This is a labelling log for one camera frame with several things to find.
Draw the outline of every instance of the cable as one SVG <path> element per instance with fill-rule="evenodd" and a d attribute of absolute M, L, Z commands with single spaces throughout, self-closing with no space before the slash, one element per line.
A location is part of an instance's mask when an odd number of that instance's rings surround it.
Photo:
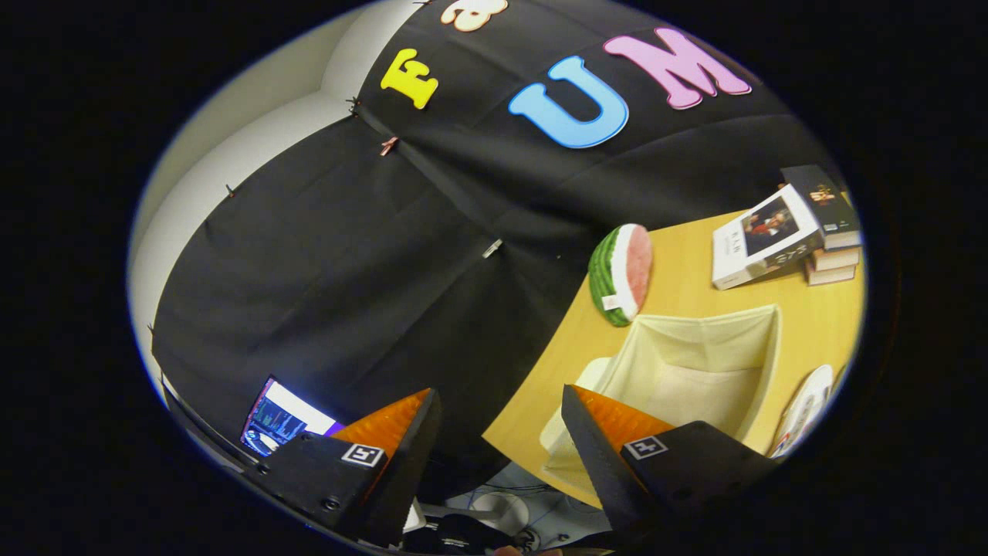
<path fill-rule="evenodd" d="M 576 506 L 574 506 L 573 503 L 582 504 L 583 506 L 586 506 L 587 508 L 589 508 L 590 511 L 581 510 L 581 509 L 577 508 Z M 598 508 L 594 508 L 593 506 L 590 506 L 589 504 L 587 504 L 585 502 L 576 500 L 575 498 L 569 497 L 569 496 L 566 497 L 566 505 L 569 506 L 569 508 L 571 510 L 576 511 L 577 513 L 582 513 L 584 515 L 591 515 L 591 514 L 599 513 L 599 512 L 602 511 L 602 510 L 600 510 Z"/>
<path fill-rule="evenodd" d="M 470 507 L 473 506 L 473 497 L 476 496 L 477 490 L 479 490 L 479 489 L 473 489 L 473 492 L 470 493 L 470 500 L 469 500 L 469 502 L 466 503 L 466 508 L 468 510 L 470 509 Z"/>
<path fill-rule="evenodd" d="M 552 505 L 552 508 L 549 508 L 548 510 L 546 510 L 545 513 L 543 513 L 542 515 L 540 515 L 538 517 L 538 519 L 536 519 L 535 521 L 529 523 L 528 525 L 526 525 L 526 527 L 535 527 L 535 524 L 536 523 L 538 523 L 539 521 L 541 521 L 543 517 L 545 517 L 545 516 L 549 515 L 550 513 L 552 513 L 556 509 L 556 507 L 559 506 L 559 503 L 561 503 L 564 499 L 565 499 L 565 497 L 560 498 L 559 500 L 557 500 L 556 503 Z"/>
<path fill-rule="evenodd" d="M 485 487 L 493 487 L 495 489 L 502 489 L 502 490 L 505 490 L 505 491 L 528 491 L 528 490 L 553 490 L 554 491 L 554 490 L 556 490 L 553 487 L 550 487 L 549 485 L 547 485 L 546 483 L 541 483 L 541 484 L 538 484 L 538 485 L 528 485 L 528 486 L 525 486 L 525 487 L 502 487 L 500 485 L 491 485 L 490 483 L 484 483 L 483 486 L 485 486 Z"/>
<path fill-rule="evenodd" d="M 518 498 L 531 498 L 531 497 L 534 497 L 534 496 L 540 496 L 540 495 L 544 495 L 544 494 L 550 494 L 551 492 L 552 491 L 521 491 L 521 492 L 517 492 L 517 493 L 511 493 L 511 492 L 507 492 L 507 491 L 498 491 L 498 490 L 495 490 L 495 489 L 489 489 L 489 490 L 477 489 L 476 490 L 476 493 L 477 494 L 480 494 L 480 495 L 486 495 L 486 494 L 490 494 L 490 493 L 504 493 L 504 494 L 510 494 L 510 495 L 513 495 L 513 496 L 517 496 Z"/>

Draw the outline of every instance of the computer monitor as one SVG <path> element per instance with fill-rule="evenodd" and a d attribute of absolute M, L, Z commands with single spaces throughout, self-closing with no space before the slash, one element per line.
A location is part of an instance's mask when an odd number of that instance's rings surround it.
<path fill-rule="evenodd" d="M 343 427 L 271 377 L 247 416 L 240 441 L 262 456 L 269 456 L 303 430 L 331 436 Z"/>

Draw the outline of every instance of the stack of books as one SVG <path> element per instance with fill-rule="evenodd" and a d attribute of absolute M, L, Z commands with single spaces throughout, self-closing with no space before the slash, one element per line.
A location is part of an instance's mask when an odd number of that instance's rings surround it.
<path fill-rule="evenodd" d="M 791 264 L 809 285 L 855 277 L 861 227 L 847 199 L 815 165 L 782 169 L 779 191 L 713 232 L 713 286 L 726 290 Z"/>
<path fill-rule="evenodd" d="M 862 258 L 861 224 L 844 195 L 815 165 L 782 169 L 823 234 L 823 244 L 803 261 L 810 286 L 853 280 Z"/>

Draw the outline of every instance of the wooden table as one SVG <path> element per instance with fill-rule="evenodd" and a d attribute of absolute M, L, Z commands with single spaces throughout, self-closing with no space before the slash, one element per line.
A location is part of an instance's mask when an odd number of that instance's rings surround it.
<path fill-rule="evenodd" d="M 766 453 L 782 412 L 802 379 L 828 363 L 838 379 L 851 360 L 864 316 L 865 262 L 854 280 L 809 287 L 799 269 L 718 291 L 710 283 L 711 236 L 741 212 L 650 232 L 654 250 L 644 315 L 703 318 L 776 303 L 782 309 L 782 344 L 772 389 L 745 443 Z M 528 472 L 586 504 L 601 506 L 589 477 L 570 485 L 542 472 L 548 453 L 538 437 L 562 402 L 562 387 L 598 357 L 616 355 L 629 327 L 610 325 L 594 308 L 586 279 L 532 372 L 483 438 Z"/>

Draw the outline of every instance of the white wall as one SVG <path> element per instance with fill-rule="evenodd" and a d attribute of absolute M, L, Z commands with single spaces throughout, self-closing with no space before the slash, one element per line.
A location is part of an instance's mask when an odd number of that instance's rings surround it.
<path fill-rule="evenodd" d="M 158 396 L 151 355 L 158 300 L 182 249 L 227 195 L 268 160 L 350 115 L 391 36 L 421 5 L 383 0 L 276 50 L 213 96 L 169 145 L 137 210 L 127 265 L 131 324 Z"/>

